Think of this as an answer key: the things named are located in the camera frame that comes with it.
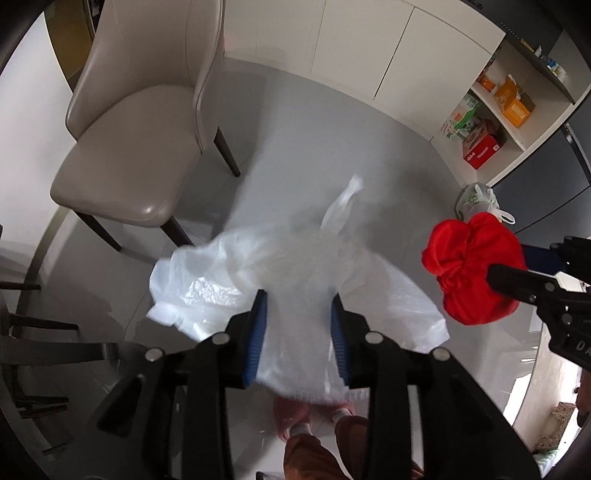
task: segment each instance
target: plastic bag on floor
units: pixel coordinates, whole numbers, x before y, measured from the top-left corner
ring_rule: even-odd
[[[336,293],[346,309],[403,348],[428,352],[449,338],[437,307],[404,273],[339,235],[361,189],[354,176],[320,229],[241,228],[203,247],[177,249],[154,267],[148,317],[201,341],[249,310],[263,288],[267,329],[256,380],[315,403],[352,399],[330,337]]]

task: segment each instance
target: black shelf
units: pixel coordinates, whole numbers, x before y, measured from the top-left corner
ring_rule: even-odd
[[[570,103],[572,103],[573,105],[576,103],[575,99],[566,89],[564,84],[560,80],[558,80],[558,77],[554,73],[552,73],[552,71],[546,66],[543,60],[536,57],[530,49],[528,49],[525,45],[523,45],[523,43],[521,43],[520,38],[517,38],[513,34],[507,32],[505,35],[505,40],[509,42],[510,45],[512,45],[519,53],[521,53],[521,55],[523,55],[525,59],[529,63],[531,63],[538,72],[540,72],[544,77],[546,77],[548,81],[552,85],[554,85],[560,91],[560,93],[562,93],[567,98],[567,100]]]

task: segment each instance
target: metal bolt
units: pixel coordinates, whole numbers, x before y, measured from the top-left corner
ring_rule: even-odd
[[[440,362],[447,362],[452,356],[448,349],[442,347],[436,348],[432,354],[435,360],[439,360]]]
[[[145,359],[148,362],[155,362],[164,356],[164,352],[160,348],[151,348],[145,353]]]
[[[368,332],[365,334],[365,341],[377,345],[384,341],[384,336],[379,332]]]
[[[212,337],[214,345],[225,345],[230,341],[230,336],[226,332],[218,332]]]

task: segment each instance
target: orange box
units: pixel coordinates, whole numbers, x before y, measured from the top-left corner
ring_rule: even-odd
[[[513,78],[508,75],[494,97],[503,115],[516,127],[520,127],[535,108],[531,98],[525,92],[520,92]]]
[[[489,79],[486,75],[482,75],[478,78],[478,83],[480,83],[487,92],[492,92],[493,89],[496,87],[495,82]]]
[[[535,107],[531,99],[529,102],[527,102],[527,100],[524,101],[526,96],[527,94],[523,93],[521,95],[521,100],[518,100],[517,98],[513,99],[512,102],[505,105],[505,110],[503,110],[503,115],[505,115],[509,119],[509,122],[516,127],[520,127],[521,124],[529,118],[531,111]]]

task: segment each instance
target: brown pants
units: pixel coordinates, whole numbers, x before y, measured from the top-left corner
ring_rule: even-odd
[[[340,458],[354,480],[361,479],[367,428],[368,419],[357,416],[343,417],[335,425]],[[335,456],[320,444],[319,439],[305,433],[287,441],[283,470],[285,480],[348,480]],[[410,478],[422,477],[423,471],[413,462]]]

